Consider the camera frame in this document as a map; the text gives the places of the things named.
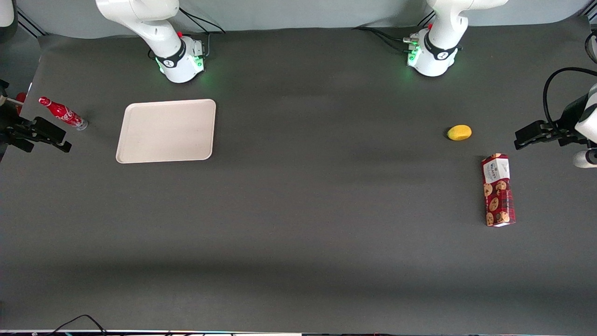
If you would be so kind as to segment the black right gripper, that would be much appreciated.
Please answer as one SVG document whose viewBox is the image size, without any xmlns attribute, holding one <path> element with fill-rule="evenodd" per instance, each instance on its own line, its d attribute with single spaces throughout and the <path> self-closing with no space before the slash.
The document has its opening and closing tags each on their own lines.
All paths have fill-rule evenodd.
<svg viewBox="0 0 597 336">
<path fill-rule="evenodd" d="M 31 153 L 35 146 L 34 142 L 46 143 L 64 153 L 69 153 L 72 144 L 64 141 L 66 132 L 42 117 L 35 117 L 32 123 L 33 132 L 37 136 L 22 136 L 23 127 L 30 124 L 30 121 L 21 117 L 26 94 L 20 93 L 16 98 L 10 98 L 7 93 L 8 87 L 8 82 L 0 81 L 0 159 L 3 159 L 10 146 Z"/>
</svg>

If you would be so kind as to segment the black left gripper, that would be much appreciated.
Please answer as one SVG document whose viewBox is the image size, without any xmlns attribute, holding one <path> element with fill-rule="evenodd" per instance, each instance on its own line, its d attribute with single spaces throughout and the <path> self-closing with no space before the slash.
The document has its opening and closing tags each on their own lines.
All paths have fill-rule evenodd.
<svg viewBox="0 0 597 336">
<path fill-rule="evenodd" d="M 548 143 L 558 141 L 559 146 L 564 147 L 576 143 L 578 145 L 590 146 L 590 140 L 576 131 L 576 124 L 580 121 L 589 94 L 574 100 L 568 104 L 562 112 L 562 115 L 554 122 L 555 134 L 551 133 L 551 127 L 543 120 L 537 120 L 529 125 L 520 128 L 515 132 L 514 147 L 516 150 L 524 149 L 529 145 L 536 143 Z"/>
</svg>

